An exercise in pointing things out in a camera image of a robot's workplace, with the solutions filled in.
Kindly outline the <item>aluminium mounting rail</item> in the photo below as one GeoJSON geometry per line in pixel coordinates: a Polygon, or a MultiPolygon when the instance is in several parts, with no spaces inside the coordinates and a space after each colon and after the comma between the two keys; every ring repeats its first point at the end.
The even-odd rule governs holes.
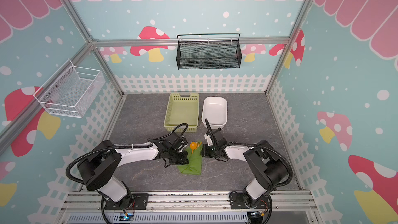
{"type": "Polygon", "coordinates": [[[70,193],[57,224],[321,224],[309,191],[275,191],[270,209],[231,209],[231,191],[153,191],[145,210],[101,210],[95,192],[70,193]]]}

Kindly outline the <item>green perforated plastic basket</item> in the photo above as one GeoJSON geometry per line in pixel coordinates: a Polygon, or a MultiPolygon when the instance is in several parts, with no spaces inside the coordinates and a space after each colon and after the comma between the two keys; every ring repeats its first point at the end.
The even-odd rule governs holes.
{"type": "Polygon", "coordinates": [[[179,124],[186,123],[186,132],[196,132],[199,120],[198,93],[171,93],[164,119],[164,127],[171,132],[179,124]]]}

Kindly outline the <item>white plastic tub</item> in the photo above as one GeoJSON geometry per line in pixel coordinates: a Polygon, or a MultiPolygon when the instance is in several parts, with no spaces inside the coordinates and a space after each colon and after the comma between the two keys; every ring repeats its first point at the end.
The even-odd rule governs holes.
{"type": "Polygon", "coordinates": [[[227,123],[228,117],[228,102],[225,98],[209,96],[204,100],[202,110],[202,122],[206,128],[206,121],[208,120],[212,129],[223,129],[227,123]]]}

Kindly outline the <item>orange plastic spoon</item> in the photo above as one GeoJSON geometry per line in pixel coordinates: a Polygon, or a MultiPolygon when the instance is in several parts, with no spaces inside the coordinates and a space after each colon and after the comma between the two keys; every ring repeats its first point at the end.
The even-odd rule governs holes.
{"type": "Polygon", "coordinates": [[[193,154],[198,149],[198,143],[197,142],[190,143],[190,149],[191,153],[193,154]]]}

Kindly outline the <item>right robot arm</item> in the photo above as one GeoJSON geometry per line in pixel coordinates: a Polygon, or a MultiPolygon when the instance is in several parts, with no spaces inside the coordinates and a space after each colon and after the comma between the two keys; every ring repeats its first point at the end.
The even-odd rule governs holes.
{"type": "Polygon", "coordinates": [[[205,125],[207,144],[203,145],[201,156],[222,162],[246,162],[254,175],[241,193],[230,193],[231,208],[270,208],[269,194],[292,181],[293,170],[289,161],[266,140],[257,144],[227,142],[220,128],[212,129],[208,120],[205,120],[205,125]]]}

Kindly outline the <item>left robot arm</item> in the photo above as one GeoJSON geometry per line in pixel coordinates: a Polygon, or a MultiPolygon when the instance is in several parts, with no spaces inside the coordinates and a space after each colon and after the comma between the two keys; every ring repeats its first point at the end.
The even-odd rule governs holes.
{"type": "Polygon", "coordinates": [[[114,145],[106,140],[73,160],[66,168],[68,179],[85,185],[88,191],[97,191],[106,200],[117,204],[133,201],[133,196],[125,183],[114,176],[117,168],[138,161],[163,160],[165,167],[189,164],[188,145],[184,133],[187,123],[179,124],[170,133],[144,144],[114,145]]]}

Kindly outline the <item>green paper napkin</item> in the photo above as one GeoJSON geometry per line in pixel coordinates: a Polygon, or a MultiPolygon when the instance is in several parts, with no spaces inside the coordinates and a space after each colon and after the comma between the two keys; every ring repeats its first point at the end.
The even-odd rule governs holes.
{"type": "Polygon", "coordinates": [[[190,147],[184,149],[188,153],[189,164],[177,166],[181,174],[201,175],[202,173],[202,145],[192,151],[190,147]]]}

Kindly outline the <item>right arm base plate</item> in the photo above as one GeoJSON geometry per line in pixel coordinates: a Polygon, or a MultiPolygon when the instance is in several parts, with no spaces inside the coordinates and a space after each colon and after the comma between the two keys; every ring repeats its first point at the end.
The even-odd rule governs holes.
{"type": "Polygon", "coordinates": [[[258,199],[252,199],[245,192],[231,191],[229,194],[231,209],[270,209],[272,199],[269,195],[263,194],[258,199]]]}

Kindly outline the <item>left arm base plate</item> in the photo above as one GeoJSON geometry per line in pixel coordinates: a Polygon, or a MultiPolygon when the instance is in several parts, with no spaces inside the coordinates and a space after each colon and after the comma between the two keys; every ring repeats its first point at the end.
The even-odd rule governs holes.
{"type": "Polygon", "coordinates": [[[149,194],[130,193],[120,201],[114,202],[112,199],[105,201],[105,210],[145,210],[148,204],[149,194]]]}

